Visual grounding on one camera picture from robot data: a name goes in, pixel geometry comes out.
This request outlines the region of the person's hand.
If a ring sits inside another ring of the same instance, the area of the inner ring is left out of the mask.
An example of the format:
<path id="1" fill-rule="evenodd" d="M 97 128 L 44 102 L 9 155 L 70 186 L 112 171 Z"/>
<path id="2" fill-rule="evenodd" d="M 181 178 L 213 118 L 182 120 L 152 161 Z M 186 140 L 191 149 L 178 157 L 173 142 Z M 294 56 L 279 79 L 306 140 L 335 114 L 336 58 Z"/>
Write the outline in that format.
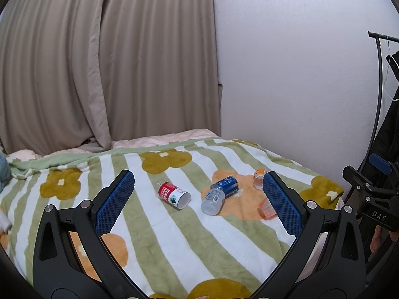
<path id="1" fill-rule="evenodd" d="M 382 231 L 383 231 L 383 228 L 380 225 L 377 225 L 375 228 L 374 235 L 371 240 L 371 245 L 370 245 L 370 251 L 372 253 L 375 253 L 381 246 Z M 398 241 L 398 236 L 399 236 L 398 232 L 390 231 L 389 234 L 390 234 L 390 238 L 393 242 Z"/>

